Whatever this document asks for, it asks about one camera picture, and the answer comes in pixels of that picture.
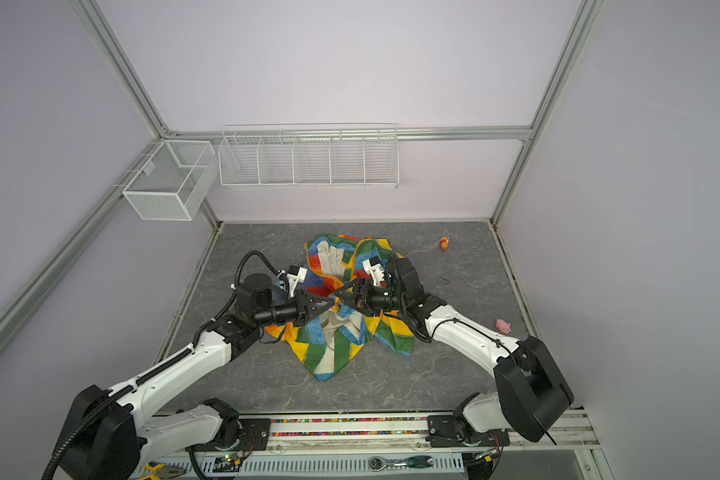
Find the multicolour patchwork jacket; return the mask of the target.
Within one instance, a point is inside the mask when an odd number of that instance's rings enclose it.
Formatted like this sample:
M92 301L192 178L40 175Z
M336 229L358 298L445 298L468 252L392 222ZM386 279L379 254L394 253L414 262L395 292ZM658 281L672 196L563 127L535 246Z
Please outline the multicolour patchwork jacket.
M305 245L307 270L300 289L328 297L357 278L366 278L363 263L374 257L386 264L394 255L388 240L320 234ZM365 345L378 341L392 351L410 356L415 338L394 310L365 316L337 303L332 309L296 327L268 326L267 334L287 343L305 369L319 381L327 381L347 366Z

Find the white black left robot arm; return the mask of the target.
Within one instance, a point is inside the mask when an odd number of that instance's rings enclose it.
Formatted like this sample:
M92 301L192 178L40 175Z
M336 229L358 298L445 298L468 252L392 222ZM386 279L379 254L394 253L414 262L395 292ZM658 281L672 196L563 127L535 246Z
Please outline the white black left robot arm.
M91 385L73 399L42 478L126 479L139 467L186 447L233 446L238 411L210 399L183 413L159 410L207 374L257 343L270 326L304 326L335 300L302 288L305 269L237 280L224 306L192 340L151 368L109 388Z

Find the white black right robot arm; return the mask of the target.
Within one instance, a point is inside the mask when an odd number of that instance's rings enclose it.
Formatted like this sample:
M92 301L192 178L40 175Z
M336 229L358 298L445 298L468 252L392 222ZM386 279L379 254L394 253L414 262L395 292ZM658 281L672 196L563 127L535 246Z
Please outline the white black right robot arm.
M390 314L415 338L455 349L495 381L494 394L475 393L453 411L445 439L476 445L506 428L531 442L549 436L574 395L543 341L518 339L469 319L428 292L406 258L385 265L372 259L364 269L365 276L338 292L343 305L365 316Z

